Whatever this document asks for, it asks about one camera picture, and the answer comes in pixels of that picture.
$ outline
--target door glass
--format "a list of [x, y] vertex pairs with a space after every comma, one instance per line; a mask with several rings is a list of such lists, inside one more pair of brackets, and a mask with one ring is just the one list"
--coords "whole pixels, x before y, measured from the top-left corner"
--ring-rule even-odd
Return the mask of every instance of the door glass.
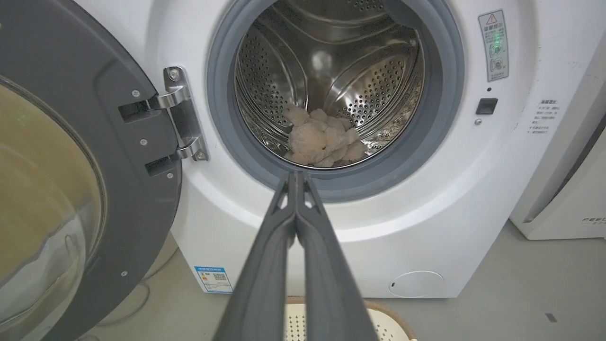
[[0, 77], [0, 340], [38, 340], [99, 238], [102, 181], [51, 108]]

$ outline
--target metal hinge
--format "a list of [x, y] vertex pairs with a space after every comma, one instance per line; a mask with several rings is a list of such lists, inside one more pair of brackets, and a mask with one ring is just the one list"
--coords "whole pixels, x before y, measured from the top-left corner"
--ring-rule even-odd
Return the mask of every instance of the metal hinge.
[[166, 109], [168, 112], [179, 143], [174, 156], [180, 159], [191, 157], [195, 161], [208, 160], [185, 70], [180, 66], [164, 69], [164, 87], [167, 91], [165, 95], [154, 96], [146, 102], [149, 110]]

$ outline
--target white basket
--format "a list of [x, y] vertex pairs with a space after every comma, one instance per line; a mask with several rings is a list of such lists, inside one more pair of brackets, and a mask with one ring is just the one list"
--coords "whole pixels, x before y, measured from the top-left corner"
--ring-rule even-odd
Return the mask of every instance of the white basket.
[[[285, 341], [305, 341], [305, 300], [289, 297], [286, 306]], [[417, 341], [397, 313], [374, 302], [364, 302], [380, 341]]]

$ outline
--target gray floor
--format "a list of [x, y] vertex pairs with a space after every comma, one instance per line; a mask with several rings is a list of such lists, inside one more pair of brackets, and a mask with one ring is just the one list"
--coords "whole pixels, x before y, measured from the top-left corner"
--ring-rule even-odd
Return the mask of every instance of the gray floor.
[[[167, 241], [156, 262], [174, 249]], [[229, 296], [204, 294], [181, 254], [148, 284], [141, 312], [89, 334], [101, 341], [211, 339]], [[108, 318], [131, 311], [144, 293], [135, 289]], [[379, 301], [400, 313], [419, 341], [604, 341], [606, 241], [528, 241], [507, 223], [458, 298]]]

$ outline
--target plush toy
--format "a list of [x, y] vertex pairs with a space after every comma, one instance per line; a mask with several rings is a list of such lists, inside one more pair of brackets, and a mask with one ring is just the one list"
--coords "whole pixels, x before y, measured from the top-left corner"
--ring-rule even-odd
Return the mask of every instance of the plush toy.
[[357, 161], [364, 156], [366, 145], [352, 129], [347, 118], [326, 115], [322, 109], [307, 113], [291, 106], [284, 116], [293, 124], [288, 136], [290, 152], [286, 159], [316, 167], [332, 167], [339, 160]]

